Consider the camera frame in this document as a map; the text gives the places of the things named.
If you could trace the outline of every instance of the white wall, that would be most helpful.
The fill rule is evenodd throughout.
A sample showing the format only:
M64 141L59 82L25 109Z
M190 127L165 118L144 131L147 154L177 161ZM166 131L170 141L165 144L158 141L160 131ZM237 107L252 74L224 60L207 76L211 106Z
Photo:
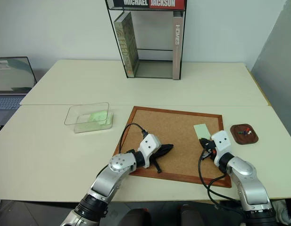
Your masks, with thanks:
M252 68L285 0L189 0L184 61ZM0 0L0 57L120 59L104 0Z
M291 0L287 0L252 73L291 135Z

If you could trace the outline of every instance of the clear plastic container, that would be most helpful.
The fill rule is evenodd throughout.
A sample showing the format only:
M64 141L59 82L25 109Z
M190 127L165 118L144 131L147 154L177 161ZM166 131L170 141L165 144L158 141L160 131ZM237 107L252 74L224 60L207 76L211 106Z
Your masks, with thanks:
M113 113L107 102L74 105L69 108L65 125L73 126L74 133L109 129L113 126Z

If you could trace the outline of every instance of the wooden coaster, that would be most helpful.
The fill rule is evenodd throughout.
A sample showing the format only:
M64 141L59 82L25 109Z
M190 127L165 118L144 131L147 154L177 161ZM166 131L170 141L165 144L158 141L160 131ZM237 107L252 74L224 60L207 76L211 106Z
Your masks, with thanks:
M245 135L243 132L246 131L247 128L250 129L251 133L250 134L246 133ZM240 145L254 144L258 141L257 134L255 133L252 126L250 126L249 124L233 125L231 126L230 131L235 142Z

